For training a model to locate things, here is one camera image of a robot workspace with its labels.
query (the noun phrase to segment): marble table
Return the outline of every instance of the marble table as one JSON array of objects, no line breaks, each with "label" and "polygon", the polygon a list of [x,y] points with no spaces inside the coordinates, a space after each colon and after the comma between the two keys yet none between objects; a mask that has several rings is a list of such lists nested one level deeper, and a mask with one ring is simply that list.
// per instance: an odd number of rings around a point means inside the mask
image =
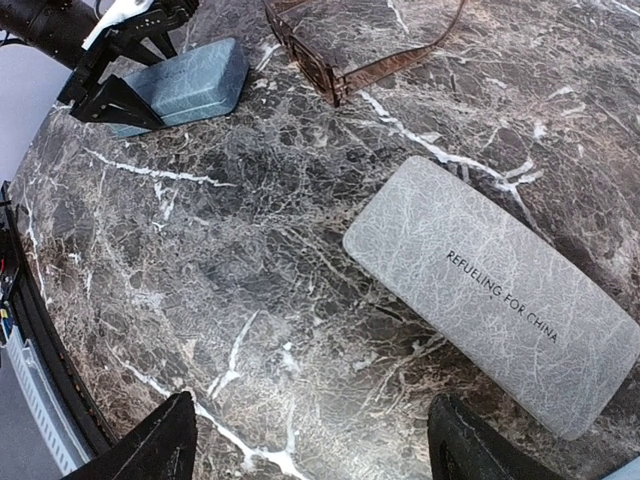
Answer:
[{"label": "marble table", "polygon": [[[327,0],[291,19],[346,70],[429,41],[452,8]],[[452,392],[568,478],[640,454],[640,368],[587,434],[554,438],[341,246],[395,169],[428,156],[640,319],[639,27],[638,0],[472,0],[428,62],[336,110],[259,1],[211,1],[175,40],[241,39],[233,115],[124,141],[55,107],[11,193],[116,431],[188,389],[198,479],[429,479],[427,408]]]}]

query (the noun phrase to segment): brown sunglasses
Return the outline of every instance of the brown sunglasses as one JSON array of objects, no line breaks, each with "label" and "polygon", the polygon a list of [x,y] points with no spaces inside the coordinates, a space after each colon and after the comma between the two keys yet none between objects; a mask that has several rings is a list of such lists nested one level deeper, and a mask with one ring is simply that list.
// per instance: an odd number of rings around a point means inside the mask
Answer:
[{"label": "brown sunglasses", "polygon": [[296,38],[293,28],[281,15],[310,0],[262,0],[267,19],[278,41],[287,49],[291,61],[297,62],[305,77],[322,97],[334,107],[342,105],[352,93],[382,80],[422,60],[438,48],[449,36],[462,15],[467,0],[460,5],[453,20],[437,40],[422,47],[394,53],[344,75],[337,75],[333,67],[309,46]]}]

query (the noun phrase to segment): white marble vein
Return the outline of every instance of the white marble vein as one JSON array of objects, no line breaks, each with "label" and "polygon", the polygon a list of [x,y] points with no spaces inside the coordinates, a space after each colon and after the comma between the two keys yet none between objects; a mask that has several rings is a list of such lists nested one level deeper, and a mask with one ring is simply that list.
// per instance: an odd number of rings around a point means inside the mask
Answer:
[{"label": "white marble vein", "polygon": [[552,100],[552,99],[554,99],[556,97],[559,97],[561,95],[567,95],[569,93],[574,93],[574,92],[575,92],[575,90],[573,89],[573,87],[571,87],[570,85],[567,85],[567,86],[562,87],[562,88],[556,90],[555,92],[553,92],[551,95],[549,95],[547,97],[547,100]]},{"label": "white marble vein", "polygon": [[[400,120],[393,117],[391,113],[387,111],[380,102],[378,102],[378,100],[376,100],[373,96],[371,96],[371,94],[364,91],[359,92],[359,94],[367,103],[369,103],[373,107],[373,109],[375,110],[381,122],[391,125],[395,129],[395,131],[397,131],[404,137],[425,147],[432,155],[436,157],[436,159],[440,163],[445,165],[449,163],[466,165],[469,168],[472,168],[480,172],[484,172],[489,176],[491,176],[492,178],[494,178],[496,188],[498,188],[503,192],[510,193],[513,196],[514,200],[516,201],[516,203],[522,210],[525,218],[527,219],[527,222],[529,222],[529,225],[531,226],[531,228],[538,235],[542,236],[547,242],[552,243],[551,238],[546,233],[544,233],[540,229],[540,227],[538,227],[538,223],[536,222],[535,218],[533,217],[533,214],[529,210],[529,207],[525,205],[524,201],[522,200],[522,197],[520,196],[520,192],[518,192],[518,188],[517,188],[521,184],[532,183],[536,178],[539,178],[539,176],[535,178],[530,176],[526,179],[527,181],[523,181],[523,182],[517,181],[515,183],[510,183],[508,182],[509,177],[505,176],[504,174],[498,172],[497,170],[494,170],[493,168],[487,165],[484,165],[478,162],[477,160],[473,160],[472,158],[469,158],[469,157],[463,157],[461,155],[453,155],[453,154],[447,153],[444,150],[442,150],[440,147],[433,145],[432,143],[428,142],[425,138],[423,138],[422,135],[412,132],[407,127],[405,127]],[[525,165],[527,166],[526,171],[530,170],[530,168],[528,168],[529,165],[531,165],[531,168],[533,168],[533,163],[531,162],[529,164],[528,162],[530,162],[530,160],[527,160],[521,167],[518,167],[516,171],[517,170],[524,171]]]},{"label": "white marble vein", "polygon": [[400,24],[405,33],[409,33],[409,27],[406,23],[404,23],[402,15],[400,14],[400,10],[398,10],[398,7],[396,7],[396,4],[393,2],[393,0],[387,0],[387,7],[393,10],[393,13],[395,13],[396,15],[396,21],[398,22],[398,24]]},{"label": "white marble vein", "polygon": [[338,276],[342,281],[344,281],[348,285],[354,285],[353,280],[351,280],[345,274],[343,274],[340,271],[338,271],[338,269],[329,261],[329,259],[322,253],[322,251],[318,248],[317,245],[309,242],[308,240],[303,238],[301,235],[296,233],[291,228],[284,229],[282,231],[282,233],[284,235],[288,236],[288,237],[294,237],[299,242],[302,242],[306,247],[308,247],[308,248],[312,249],[313,251],[315,251],[316,255],[318,255],[320,260],[322,260],[322,263],[324,263],[329,270],[331,270],[336,276]]},{"label": "white marble vein", "polygon": [[84,288],[87,292],[87,300],[91,297],[91,283],[93,282],[93,271],[89,271],[84,282]]},{"label": "white marble vein", "polygon": [[620,7],[625,12],[628,12],[628,13],[631,13],[632,15],[640,17],[640,12],[638,12],[637,10],[634,10],[633,8],[629,7],[628,5],[625,5],[624,3],[617,2],[616,0],[611,0],[611,2],[614,5],[617,5],[618,7]]},{"label": "white marble vein", "polygon": [[260,311],[258,310],[251,316],[251,318],[249,318],[249,320],[247,320],[247,322],[242,327],[242,330],[233,342],[233,347],[231,348],[231,353],[229,354],[228,370],[224,373],[224,375],[217,377],[207,389],[207,396],[212,400],[215,400],[218,395],[220,395],[220,392],[227,385],[229,385],[229,383],[240,378],[241,375],[236,371],[236,368],[238,366],[238,353],[240,353],[240,348],[242,347],[244,338],[247,336],[247,333],[249,333],[249,330],[251,329],[251,326],[253,325],[255,319],[258,317],[259,313]]},{"label": "white marble vein", "polygon": [[365,398],[364,402],[360,406],[360,409],[358,410],[358,414],[362,413],[367,408],[367,406],[371,403],[372,400],[377,402],[380,399],[380,395],[387,387],[389,380],[391,380],[391,378],[396,374],[398,370],[400,370],[402,367],[408,365],[409,363],[413,362],[418,358],[422,358],[426,355],[430,355],[436,350],[439,350],[446,343],[447,343],[447,339],[444,338],[444,336],[439,333],[436,333],[431,339],[429,339],[429,341],[425,345],[421,345],[420,341],[418,340],[413,342],[413,344],[411,345],[411,348],[413,349],[413,352],[411,353],[411,355],[408,355],[404,358],[397,360],[393,365],[391,365],[391,367],[389,367],[389,369],[387,370],[387,373],[378,382],[376,388],[371,390],[371,392],[369,392],[369,394]]},{"label": "white marble vein", "polygon": [[262,56],[262,59],[260,60],[260,63],[258,63],[258,65],[256,66],[256,72],[261,72],[262,70],[264,70],[266,68],[266,66],[271,61],[271,57],[276,52],[276,50],[278,50],[279,48],[280,48],[280,44],[279,43],[277,43],[275,45],[266,45],[266,46],[262,47],[264,55]]},{"label": "white marble vein", "polygon": [[491,145],[493,141],[496,139],[496,135],[498,134],[499,131],[500,131],[500,127],[495,128],[493,132],[491,132],[491,135],[489,136],[487,143],[485,143],[480,150],[484,150],[489,145]]},{"label": "white marble vein", "polygon": [[221,183],[218,180],[215,180],[207,176],[199,177],[199,176],[193,175],[192,173],[185,173],[185,172],[175,173],[175,172],[166,172],[163,170],[152,170],[146,167],[135,167],[127,163],[119,163],[119,162],[114,162],[112,160],[109,160],[101,153],[95,152],[93,150],[89,150],[88,148],[85,148],[84,150],[88,154],[100,160],[105,165],[115,167],[118,170],[125,170],[130,173],[135,173],[137,175],[144,175],[151,178],[168,178],[171,180],[186,180],[189,182],[196,182],[200,185],[202,185],[203,183],[208,183],[210,185],[213,185],[214,187],[235,187],[236,186],[232,183]]},{"label": "white marble vein", "polygon": [[38,274],[38,281],[40,282],[40,293],[42,294],[42,298],[44,299],[45,304],[49,304],[49,299],[47,298],[47,290],[46,290],[46,284],[44,281],[44,275],[42,275],[42,268],[40,267],[40,257],[38,255],[38,245],[40,245],[40,243],[38,242],[38,239],[36,238],[36,232],[35,232],[35,227],[34,227],[34,219],[33,219],[33,209],[29,206],[29,201],[27,200],[27,198],[25,197],[24,199],[24,206],[27,209],[27,215],[29,217],[29,227],[27,228],[27,236],[29,237],[29,239],[31,239],[31,243],[33,244],[33,250],[32,250],[32,255],[33,255],[33,260],[35,261],[36,264],[36,273]]},{"label": "white marble vein", "polygon": [[156,198],[160,202],[160,211],[162,212],[162,218],[168,221],[173,213],[173,209],[176,206],[176,197],[178,196],[178,189],[171,190],[170,188],[162,188],[162,183],[158,182],[153,186],[153,190],[156,194]]},{"label": "white marble vein", "polygon": [[[111,350],[111,353],[116,358],[118,363],[122,365],[125,369],[133,374],[133,376],[138,379],[140,382],[148,385],[153,390],[155,390],[158,394],[160,394],[164,398],[169,398],[172,394],[171,390],[163,386],[160,382],[158,382],[151,375],[145,375],[140,372],[137,368],[130,365],[128,362],[121,360],[116,353]],[[295,405],[293,405],[289,411],[289,415],[287,417],[287,444],[283,450],[272,452],[264,447],[249,447],[238,435],[233,433],[227,427],[222,425],[206,408],[202,406],[199,402],[194,402],[196,415],[206,418],[209,420],[213,426],[216,428],[218,433],[233,443],[236,447],[242,451],[244,455],[244,462],[242,467],[251,471],[255,468],[254,458],[262,458],[274,465],[278,466],[284,475],[288,475],[290,477],[297,478],[299,480],[310,480],[307,476],[305,476],[298,467],[296,467],[295,462],[293,461],[293,455],[295,454],[296,449],[296,435],[293,428],[293,414],[295,412]]]}]

